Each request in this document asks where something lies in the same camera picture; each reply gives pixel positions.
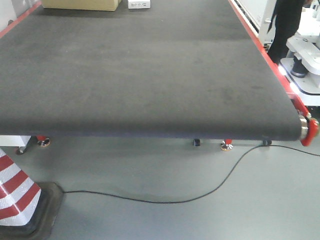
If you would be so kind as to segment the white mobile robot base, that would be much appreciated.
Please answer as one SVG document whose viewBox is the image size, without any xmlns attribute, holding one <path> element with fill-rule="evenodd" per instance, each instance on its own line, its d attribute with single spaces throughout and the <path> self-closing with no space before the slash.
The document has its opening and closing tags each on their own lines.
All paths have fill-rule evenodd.
<svg viewBox="0 0 320 240">
<path fill-rule="evenodd" d="M 308 107 L 320 106 L 320 37 L 294 35 L 286 46 L 288 54 L 280 60 L 279 68 L 289 81 L 293 92 Z"/>
</svg>

